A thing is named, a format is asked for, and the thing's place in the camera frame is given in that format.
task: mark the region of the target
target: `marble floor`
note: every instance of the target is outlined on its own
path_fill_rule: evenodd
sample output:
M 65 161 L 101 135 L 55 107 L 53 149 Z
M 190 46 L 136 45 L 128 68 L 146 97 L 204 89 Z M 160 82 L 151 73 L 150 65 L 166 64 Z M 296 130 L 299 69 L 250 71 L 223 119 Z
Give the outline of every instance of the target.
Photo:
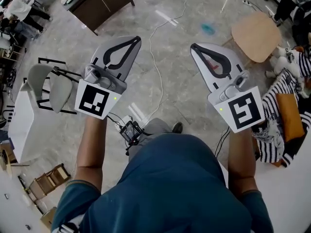
M 183 12 L 184 0 L 134 0 L 136 6 L 125 6 L 100 28 L 98 36 L 91 32 L 71 13 L 65 11 L 60 0 L 50 7 L 52 22 L 45 23 L 46 31 L 35 41 L 27 43 L 27 53 L 17 64 L 17 79 L 13 88 L 13 100 L 20 88 L 22 78 L 38 57 L 46 57 L 66 61 L 68 69 L 81 72 L 89 63 L 96 48 L 104 41 L 122 35 L 139 35 L 142 46 L 130 75 L 127 78 L 128 89 L 112 110 L 124 117 L 135 115 L 129 107 L 139 108 L 139 116 L 147 117 L 158 106 L 161 97 L 160 77 L 154 67 L 149 52 L 149 37 L 154 28 L 165 22 L 159 15 L 161 12 L 168 17 L 176 17 Z M 209 90 L 190 56 L 190 45 L 195 42 L 222 44 L 230 37 L 230 26 L 252 12 L 254 9 L 242 3 L 242 0 L 187 0 L 187 7 L 178 23 L 167 23 L 159 28 L 152 38 L 155 62 L 163 80 L 164 95 L 159 110 L 152 117 L 159 117 L 170 126 L 181 121 L 184 132 L 202 139 L 215 151 L 217 143 L 227 125 L 207 102 Z M 266 5 L 276 10 L 272 1 L 250 0 L 264 12 Z M 214 35 L 208 35 L 202 23 L 209 23 L 215 28 Z M 280 27 L 284 47 L 293 47 L 290 23 Z M 246 62 L 245 56 L 234 44 L 228 46 L 235 50 Z M 270 69 L 269 62 L 254 65 L 250 71 L 254 83 L 264 93 L 269 82 L 264 71 Z M 74 107 L 74 96 L 69 100 L 69 107 Z M 42 154 L 31 161 L 29 167 L 21 170 L 24 179 L 30 182 L 33 178 L 47 172 L 59 163 L 64 163 L 68 172 L 73 172 L 75 158 L 81 140 L 84 119 L 83 114 L 59 115 L 61 125 L 55 129 L 50 141 L 42 146 Z M 226 166 L 228 142 L 226 141 L 219 155 L 219 161 Z M 128 163 L 125 155 L 123 138 L 119 135 L 112 122 L 108 122 L 106 136 L 106 156 L 103 166 L 104 182 L 102 191 L 113 187 L 120 178 Z M 56 206 L 64 186 L 50 193 L 43 201 L 47 209 Z

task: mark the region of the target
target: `white plush toy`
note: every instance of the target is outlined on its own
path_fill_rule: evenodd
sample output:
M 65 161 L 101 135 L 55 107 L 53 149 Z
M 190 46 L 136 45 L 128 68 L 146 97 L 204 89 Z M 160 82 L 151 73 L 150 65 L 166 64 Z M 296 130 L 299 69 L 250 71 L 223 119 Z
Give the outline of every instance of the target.
M 291 74 L 297 78 L 300 85 L 299 94 L 307 99 L 309 96 L 305 93 L 305 77 L 311 76 L 311 60 L 305 56 L 304 53 L 300 53 L 290 48 L 277 47 L 272 55 L 277 59 L 277 63 L 274 66 L 273 71 L 266 71 L 268 78 L 275 78 L 285 68 L 291 72 Z

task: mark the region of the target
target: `blue t-shirt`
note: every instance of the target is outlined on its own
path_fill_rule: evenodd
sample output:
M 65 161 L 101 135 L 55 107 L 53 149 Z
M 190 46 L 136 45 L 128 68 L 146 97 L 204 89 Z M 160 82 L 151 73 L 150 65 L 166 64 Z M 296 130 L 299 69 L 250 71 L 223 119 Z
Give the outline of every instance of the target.
M 95 233 L 273 232 L 259 191 L 238 200 L 208 146 L 173 133 L 142 147 L 118 184 L 102 195 L 90 183 L 71 181 L 52 230 L 73 227 L 70 221 L 80 232 Z

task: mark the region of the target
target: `black pants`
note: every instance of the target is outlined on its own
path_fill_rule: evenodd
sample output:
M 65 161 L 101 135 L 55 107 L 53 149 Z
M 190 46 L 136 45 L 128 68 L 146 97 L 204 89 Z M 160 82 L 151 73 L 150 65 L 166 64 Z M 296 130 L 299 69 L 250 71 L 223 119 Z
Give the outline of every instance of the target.
M 291 14 L 291 12 L 296 7 L 296 3 L 293 0 L 281 0 L 280 4 L 277 7 L 276 14 L 274 19 L 276 21 L 282 19 L 285 21 Z
M 23 20 L 23 22 L 29 24 L 30 26 L 33 26 L 35 29 L 38 29 L 40 32 L 43 30 L 43 27 L 38 24 L 35 20 L 33 20 L 33 18 L 31 16 L 39 16 L 43 19 L 49 20 L 50 16 L 41 11 L 41 10 L 37 10 L 35 8 L 31 8 L 28 15 L 26 16 L 26 18 Z

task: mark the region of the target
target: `blue object on floor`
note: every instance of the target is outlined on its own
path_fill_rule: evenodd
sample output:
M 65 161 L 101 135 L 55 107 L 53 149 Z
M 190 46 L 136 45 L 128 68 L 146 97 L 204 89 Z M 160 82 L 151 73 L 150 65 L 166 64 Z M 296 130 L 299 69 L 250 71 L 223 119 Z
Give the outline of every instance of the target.
M 203 31 L 205 33 L 207 33 L 208 35 L 215 34 L 215 30 L 214 30 L 214 28 L 210 24 L 203 23 L 203 24 L 201 24 L 201 27 L 202 27 Z

